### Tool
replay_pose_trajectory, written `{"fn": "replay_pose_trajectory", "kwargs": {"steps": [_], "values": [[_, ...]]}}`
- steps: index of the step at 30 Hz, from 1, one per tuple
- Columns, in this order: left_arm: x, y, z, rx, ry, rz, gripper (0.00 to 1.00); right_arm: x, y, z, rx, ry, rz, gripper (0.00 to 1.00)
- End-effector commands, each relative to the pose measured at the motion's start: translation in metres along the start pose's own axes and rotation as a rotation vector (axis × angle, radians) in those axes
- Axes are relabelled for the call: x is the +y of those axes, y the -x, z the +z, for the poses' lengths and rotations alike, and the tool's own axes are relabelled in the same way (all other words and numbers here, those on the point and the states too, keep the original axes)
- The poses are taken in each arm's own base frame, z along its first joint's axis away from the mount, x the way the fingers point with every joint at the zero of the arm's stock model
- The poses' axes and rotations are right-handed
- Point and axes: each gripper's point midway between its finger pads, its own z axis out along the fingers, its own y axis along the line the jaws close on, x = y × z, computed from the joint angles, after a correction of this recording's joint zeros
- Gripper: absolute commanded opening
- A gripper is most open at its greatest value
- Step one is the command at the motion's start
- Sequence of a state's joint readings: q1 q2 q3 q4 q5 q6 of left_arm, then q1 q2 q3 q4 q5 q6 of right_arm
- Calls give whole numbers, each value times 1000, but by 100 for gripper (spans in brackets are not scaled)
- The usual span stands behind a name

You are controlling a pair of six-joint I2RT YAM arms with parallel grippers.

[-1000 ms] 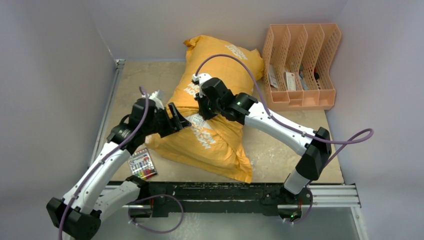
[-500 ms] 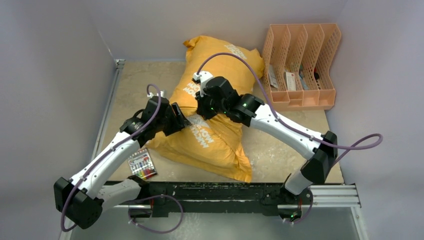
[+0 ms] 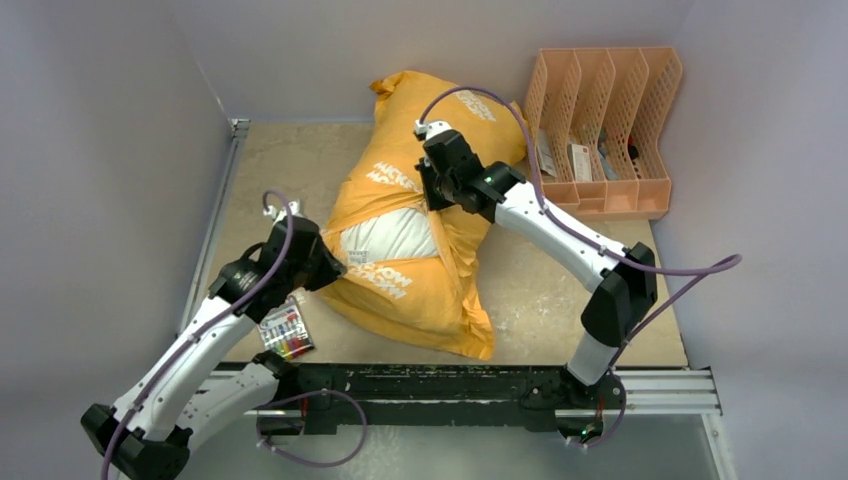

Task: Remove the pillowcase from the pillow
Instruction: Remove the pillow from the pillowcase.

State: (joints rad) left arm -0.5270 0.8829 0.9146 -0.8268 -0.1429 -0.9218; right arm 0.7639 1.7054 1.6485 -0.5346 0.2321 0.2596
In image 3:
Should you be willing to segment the white pillow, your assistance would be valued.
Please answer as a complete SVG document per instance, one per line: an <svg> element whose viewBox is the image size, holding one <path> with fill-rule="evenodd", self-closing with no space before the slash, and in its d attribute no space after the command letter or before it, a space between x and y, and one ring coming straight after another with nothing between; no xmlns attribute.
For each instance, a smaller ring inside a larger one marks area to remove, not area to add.
<svg viewBox="0 0 848 480"><path fill-rule="evenodd" d="M439 256L427 216L411 207L343 230L340 244L348 261L357 265Z"/></svg>

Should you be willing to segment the orange Mickey Mouse pillowcase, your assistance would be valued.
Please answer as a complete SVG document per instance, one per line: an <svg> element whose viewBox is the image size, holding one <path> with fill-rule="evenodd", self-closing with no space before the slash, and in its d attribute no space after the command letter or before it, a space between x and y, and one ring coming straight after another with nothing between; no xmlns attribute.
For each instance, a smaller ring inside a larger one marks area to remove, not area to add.
<svg viewBox="0 0 848 480"><path fill-rule="evenodd" d="M423 150L413 127L421 118L444 120L465 136L484 165L514 165L526 155L514 108L412 70L376 80L371 88L376 96L374 132L342 182L322 231L346 273L323 288L321 296L353 324L378 335L487 360L495 335L476 276L477 252L490 225L459 207L428 210L415 169ZM341 249L342 231L404 207L427 216L439 256L350 263Z"/></svg>

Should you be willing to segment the peach plastic file organizer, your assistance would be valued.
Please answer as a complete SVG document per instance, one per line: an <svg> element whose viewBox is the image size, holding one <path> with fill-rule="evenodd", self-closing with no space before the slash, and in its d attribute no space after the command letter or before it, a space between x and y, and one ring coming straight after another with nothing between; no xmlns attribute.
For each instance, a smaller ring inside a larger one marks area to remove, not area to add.
<svg viewBox="0 0 848 480"><path fill-rule="evenodd" d="M524 112L534 139L546 132L556 161L556 178L542 174L547 198L584 220L662 218L672 180L659 140L682 76L671 47L539 50ZM575 181L571 143L589 148L592 182Z"/></svg>

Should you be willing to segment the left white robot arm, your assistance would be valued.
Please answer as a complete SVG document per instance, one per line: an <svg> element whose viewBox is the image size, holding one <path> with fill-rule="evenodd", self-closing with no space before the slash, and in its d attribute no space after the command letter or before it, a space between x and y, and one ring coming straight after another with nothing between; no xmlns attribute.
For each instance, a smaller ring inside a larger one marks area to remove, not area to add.
<svg viewBox="0 0 848 480"><path fill-rule="evenodd" d="M229 381L198 394L223 357L290 293L321 289L345 272L319 226L282 213L268 239L224 265L186 329L157 363L112 404L93 404L81 425L103 456L102 478L174 479L191 453L255 406L284 409L297 399L296 367L258 354Z"/></svg>

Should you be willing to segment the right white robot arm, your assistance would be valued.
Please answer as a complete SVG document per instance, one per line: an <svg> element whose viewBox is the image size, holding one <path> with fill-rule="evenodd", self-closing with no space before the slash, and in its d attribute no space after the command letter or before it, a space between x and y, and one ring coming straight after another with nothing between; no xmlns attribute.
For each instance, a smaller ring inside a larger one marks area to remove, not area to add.
<svg viewBox="0 0 848 480"><path fill-rule="evenodd" d="M631 247L582 224L545 198L504 162L484 166L448 123L417 123L414 135L424 155L416 165L431 211L459 207L527 239L565 267L589 293L580 315L584 332L564 367L561 392L584 407L601 391L600 381L627 336L657 301L655 254L642 243Z"/></svg>

